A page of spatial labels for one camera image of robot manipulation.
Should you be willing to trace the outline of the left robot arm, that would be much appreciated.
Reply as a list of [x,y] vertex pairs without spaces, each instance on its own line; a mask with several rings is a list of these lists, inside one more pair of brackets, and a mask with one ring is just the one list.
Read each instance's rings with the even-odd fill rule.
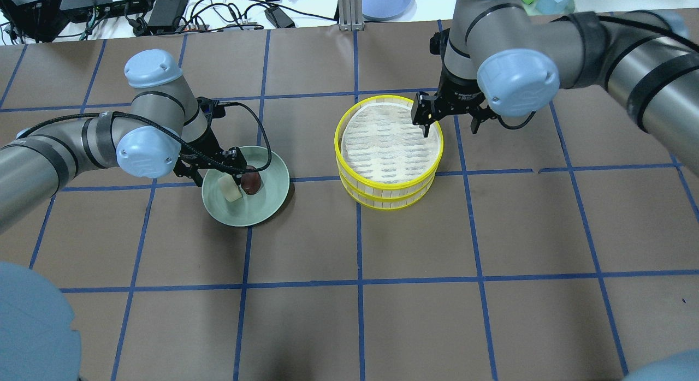
[[[247,171],[239,148],[219,146],[205,100],[194,96],[170,53],[138,52],[124,74],[136,93],[129,112],[50,119],[2,146],[2,231],[91,170],[118,167],[144,178],[174,172],[197,185],[200,169],[219,170],[235,182]],[[2,379],[80,379],[81,336],[73,317],[45,277],[2,262]]]

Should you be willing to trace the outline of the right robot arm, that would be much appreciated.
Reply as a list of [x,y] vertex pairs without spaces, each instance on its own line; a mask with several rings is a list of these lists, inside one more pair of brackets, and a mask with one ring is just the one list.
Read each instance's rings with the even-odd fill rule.
[[559,90],[599,85],[697,174],[697,44],[675,13],[583,12],[534,25],[520,0],[456,0],[430,52],[442,61],[440,84],[416,94],[411,114],[424,135],[452,115],[469,115],[473,133],[488,120],[529,122]]

